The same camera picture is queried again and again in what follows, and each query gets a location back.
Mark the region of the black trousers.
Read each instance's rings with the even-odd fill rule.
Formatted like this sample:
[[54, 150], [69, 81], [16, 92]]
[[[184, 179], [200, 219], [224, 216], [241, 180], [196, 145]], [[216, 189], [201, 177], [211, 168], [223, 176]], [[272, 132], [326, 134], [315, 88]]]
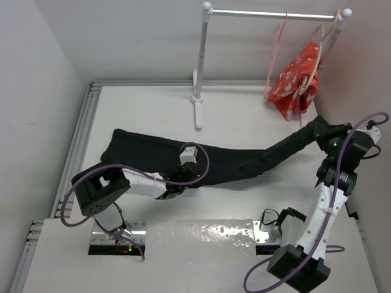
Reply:
[[[193, 185], [193, 188], [260, 176], [313, 143], [316, 133], [328, 126], [329, 123], [319, 115], [300, 130], [264, 150], [235, 150], [204, 145], [210, 168], [203, 181]], [[177, 170], [183, 144], [177, 140], [115, 129], [101, 160], [113, 159], [143, 172], [168, 174]]]

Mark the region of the pink wire hanger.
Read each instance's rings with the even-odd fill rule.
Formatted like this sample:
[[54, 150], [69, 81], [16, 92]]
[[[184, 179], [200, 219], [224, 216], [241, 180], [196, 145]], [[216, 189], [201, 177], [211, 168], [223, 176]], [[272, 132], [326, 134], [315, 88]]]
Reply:
[[287, 22], [287, 19], [288, 19], [288, 12], [286, 12], [285, 18], [283, 19], [283, 22], [279, 24], [278, 29], [277, 29], [276, 37], [274, 40], [274, 47], [273, 47], [273, 51], [272, 51], [272, 55], [271, 55], [271, 60], [269, 63], [269, 68], [268, 68], [268, 75], [266, 78], [265, 91], [264, 91], [264, 95], [263, 95], [264, 99], [266, 99], [268, 97], [268, 89], [269, 89], [269, 84], [271, 81], [271, 75], [272, 75], [272, 72], [274, 69], [274, 64], [275, 64], [277, 52], [279, 49], [280, 39], [282, 36], [282, 32], [284, 30], [285, 24]]

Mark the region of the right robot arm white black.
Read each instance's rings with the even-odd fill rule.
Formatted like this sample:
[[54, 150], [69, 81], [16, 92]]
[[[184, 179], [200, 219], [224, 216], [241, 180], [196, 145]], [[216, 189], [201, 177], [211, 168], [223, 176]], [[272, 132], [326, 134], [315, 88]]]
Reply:
[[297, 292], [311, 292], [329, 277], [331, 270], [324, 263], [329, 234], [356, 186], [356, 168], [377, 138], [346, 123], [328, 126], [315, 140], [326, 154], [316, 172], [315, 199], [307, 215], [293, 208], [280, 213], [276, 226], [282, 242], [267, 267]]

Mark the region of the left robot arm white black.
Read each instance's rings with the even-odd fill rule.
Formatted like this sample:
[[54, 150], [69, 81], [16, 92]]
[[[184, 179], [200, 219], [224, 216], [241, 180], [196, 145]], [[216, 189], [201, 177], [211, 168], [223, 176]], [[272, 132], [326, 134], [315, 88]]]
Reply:
[[125, 220], [116, 206], [124, 194], [167, 200], [201, 181], [205, 172], [195, 161], [183, 161], [173, 173], [147, 173], [122, 164], [101, 162], [71, 180], [81, 214], [93, 218], [104, 230], [123, 230]]

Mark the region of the red patterned cloth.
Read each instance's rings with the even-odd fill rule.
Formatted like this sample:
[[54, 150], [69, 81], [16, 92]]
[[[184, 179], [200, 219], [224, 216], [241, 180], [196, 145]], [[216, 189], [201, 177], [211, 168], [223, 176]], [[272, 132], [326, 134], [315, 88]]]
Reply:
[[310, 42], [274, 80], [267, 100], [273, 103], [284, 119], [304, 114], [318, 91], [316, 64], [319, 46]]

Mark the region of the white clothes rack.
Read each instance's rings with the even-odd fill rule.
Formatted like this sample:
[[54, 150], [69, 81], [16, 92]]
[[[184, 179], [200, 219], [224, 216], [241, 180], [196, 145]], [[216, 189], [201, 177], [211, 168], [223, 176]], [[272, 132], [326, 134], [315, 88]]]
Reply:
[[302, 20], [302, 21], [330, 21], [333, 22], [331, 29], [325, 33], [324, 26], [320, 25], [317, 29], [321, 31], [321, 40], [319, 43], [318, 55], [316, 58], [316, 67], [314, 70], [319, 70], [331, 49], [334, 47], [341, 31], [348, 23], [352, 16], [351, 9], [338, 10], [335, 15], [311, 15], [303, 13], [280, 13], [280, 12], [258, 12], [245, 10], [224, 10], [214, 9], [210, 2], [206, 1], [202, 4], [202, 27], [200, 35], [199, 56], [197, 61], [197, 68], [193, 71], [192, 76], [192, 96], [191, 102], [194, 106], [194, 127], [196, 131], [203, 129], [203, 99], [201, 96], [203, 69], [205, 62], [206, 38], [208, 31], [208, 23], [211, 16], [238, 16], [238, 17], [254, 17], [254, 18], [268, 18], [279, 20]]

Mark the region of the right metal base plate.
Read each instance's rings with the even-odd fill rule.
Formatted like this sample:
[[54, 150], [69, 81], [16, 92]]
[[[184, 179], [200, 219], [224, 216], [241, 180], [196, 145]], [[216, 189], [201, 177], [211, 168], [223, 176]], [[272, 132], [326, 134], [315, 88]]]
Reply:
[[264, 225], [260, 220], [253, 220], [254, 240], [258, 245], [280, 245], [282, 234], [275, 224]]

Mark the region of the metal base plate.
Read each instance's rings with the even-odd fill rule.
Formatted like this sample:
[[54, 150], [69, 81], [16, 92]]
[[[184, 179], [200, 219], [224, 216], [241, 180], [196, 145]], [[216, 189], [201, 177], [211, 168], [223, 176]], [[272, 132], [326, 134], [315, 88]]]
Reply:
[[253, 220], [254, 240], [258, 245], [280, 245], [282, 234], [275, 224], [264, 225], [260, 220]]
[[[131, 239], [138, 245], [145, 245], [147, 233], [147, 224], [140, 221], [125, 221], [125, 229], [122, 231], [123, 236]], [[115, 239], [113, 236], [105, 233], [96, 223], [93, 224], [92, 234], [90, 237], [91, 245], [114, 245]]]

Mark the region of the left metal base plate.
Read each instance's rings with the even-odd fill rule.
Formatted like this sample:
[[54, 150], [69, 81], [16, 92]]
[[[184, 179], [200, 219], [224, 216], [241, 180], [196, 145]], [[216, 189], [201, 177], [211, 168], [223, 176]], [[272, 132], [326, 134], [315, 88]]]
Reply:
[[[122, 231], [123, 236], [131, 239], [138, 245], [145, 245], [147, 233], [147, 224], [140, 221], [125, 221], [125, 229]], [[96, 223], [93, 224], [92, 234], [90, 237], [91, 245], [114, 245], [115, 239], [113, 236], [105, 233]]]

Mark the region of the aluminium frame rail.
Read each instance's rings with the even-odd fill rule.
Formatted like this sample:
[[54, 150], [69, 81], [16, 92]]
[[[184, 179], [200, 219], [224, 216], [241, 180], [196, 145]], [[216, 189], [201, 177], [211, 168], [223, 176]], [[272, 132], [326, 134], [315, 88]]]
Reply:
[[[115, 128], [224, 148], [266, 148], [263, 87], [208, 81], [201, 131], [193, 127], [187, 82], [104, 83], [87, 94], [56, 201], [70, 178], [96, 163]], [[255, 258], [243, 228], [267, 200], [260, 178], [201, 188], [170, 201], [122, 200], [132, 219], [147, 222], [147, 255], [88, 254], [93, 223], [63, 226], [56, 211], [35, 222], [38, 239], [24, 249], [12, 292], [241, 292]]]

